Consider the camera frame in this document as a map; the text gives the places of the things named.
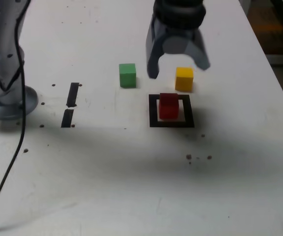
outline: black square outline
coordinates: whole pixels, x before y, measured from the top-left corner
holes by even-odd
[[[179,100],[183,101],[185,116],[185,121],[180,122],[158,121],[157,100],[160,100],[159,94],[149,94],[149,118],[151,128],[195,128],[189,95],[179,95]]]

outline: wooden block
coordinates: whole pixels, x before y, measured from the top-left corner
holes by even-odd
[[[136,65],[120,64],[120,84],[122,88],[136,88]]]
[[[177,93],[161,93],[159,102],[160,119],[177,119],[179,116],[179,96]]]
[[[192,92],[193,81],[194,81],[194,72],[192,68],[177,67],[175,90],[181,92]]]

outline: table surface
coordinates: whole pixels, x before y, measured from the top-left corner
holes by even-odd
[[[205,0],[211,68],[195,72],[195,129],[149,127],[148,95],[175,92],[176,67],[195,67],[166,55],[147,76],[153,3],[32,2],[21,45],[45,105],[0,195],[1,236],[283,236],[283,91],[239,2]],[[136,63],[137,89],[120,88],[120,63]],[[61,129],[72,82],[75,128]],[[15,123],[0,122],[0,181]]]

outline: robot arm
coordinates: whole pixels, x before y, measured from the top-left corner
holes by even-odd
[[[185,54],[196,65],[210,67],[198,27],[206,15],[203,0],[156,0],[147,37],[147,70],[150,78],[159,74],[158,61],[164,53]]]
[[[146,41],[147,70],[150,78],[159,74],[158,61],[167,54],[186,54],[198,67],[209,65],[198,27],[206,14],[203,0],[156,0]],[[16,20],[27,0],[0,0],[0,119],[22,117],[21,74],[15,48]],[[19,35],[24,19],[19,25]],[[37,106],[37,94],[26,87],[26,112]]]
[[[16,20],[23,11],[27,0],[0,0],[0,119],[18,119],[22,117],[21,74],[15,47]],[[18,28],[20,36],[23,21]],[[37,95],[27,87],[27,113],[37,106]]]

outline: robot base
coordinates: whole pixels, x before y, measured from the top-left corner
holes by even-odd
[[[37,93],[31,87],[26,86],[26,111],[31,113],[38,104]],[[15,120],[22,118],[22,102],[13,105],[0,104],[0,120]]]

